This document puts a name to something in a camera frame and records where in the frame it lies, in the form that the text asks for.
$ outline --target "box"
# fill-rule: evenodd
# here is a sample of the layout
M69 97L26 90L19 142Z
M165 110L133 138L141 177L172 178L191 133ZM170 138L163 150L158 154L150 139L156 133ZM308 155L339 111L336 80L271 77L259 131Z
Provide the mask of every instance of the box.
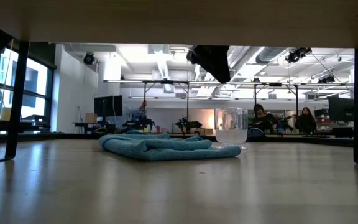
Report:
M214 130L212 128L205 129L205 135L213 135L213 134L214 134Z
M95 113L85 114L85 123L96 124L98 122L98 115Z
M205 128L200 128L198 132L200 132L200 135L205 135Z

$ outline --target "window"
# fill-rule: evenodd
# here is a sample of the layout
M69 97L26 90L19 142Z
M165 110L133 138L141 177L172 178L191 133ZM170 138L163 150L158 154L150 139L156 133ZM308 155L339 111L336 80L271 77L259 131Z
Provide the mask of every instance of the window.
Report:
M19 54L5 49L0 57L0 84L14 86ZM25 71L24 89L46 95L47 93L48 68L31 59L27 59L27 69Z
M19 54L5 49L0 55L0 112L11 108ZM21 118L31 115L50 116L52 70L27 59Z

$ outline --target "woman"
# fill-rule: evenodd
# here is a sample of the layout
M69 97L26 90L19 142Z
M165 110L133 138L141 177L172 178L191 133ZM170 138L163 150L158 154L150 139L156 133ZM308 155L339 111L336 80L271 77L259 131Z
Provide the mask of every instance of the woman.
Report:
M277 121L272 114L267 114L264 107L260 104L254 106L254 125L263 131L276 129Z
M302 115L296 121L295 127L305 134L313 134L317 130L316 121L309 108L304 107L302 109Z

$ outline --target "blue towel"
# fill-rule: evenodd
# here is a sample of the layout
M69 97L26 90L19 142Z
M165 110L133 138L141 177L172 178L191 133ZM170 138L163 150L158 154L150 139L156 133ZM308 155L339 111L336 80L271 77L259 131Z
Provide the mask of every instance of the blue towel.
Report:
M241 153L238 146L212 148L211 141L198 136L172 139L168 134L149 135L139 132L108 134L99 139L99 144L107 151L145 161L215 159L234 157Z

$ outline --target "spotlight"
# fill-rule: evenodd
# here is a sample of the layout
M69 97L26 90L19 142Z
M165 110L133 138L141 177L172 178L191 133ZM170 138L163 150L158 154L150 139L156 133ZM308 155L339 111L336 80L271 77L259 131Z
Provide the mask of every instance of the spotlight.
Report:
M330 75L327 77L327 82L333 83L333 82L335 82L335 78L332 75Z
M327 83L326 78L319 79L317 83Z
M309 53L311 53L310 47L298 47L296 50L291 50L290 54L287 57L285 57L285 60L288 63L295 63Z
M87 52L84 57L84 63L85 65L94 65L97 62L97 60L93 56L93 52Z

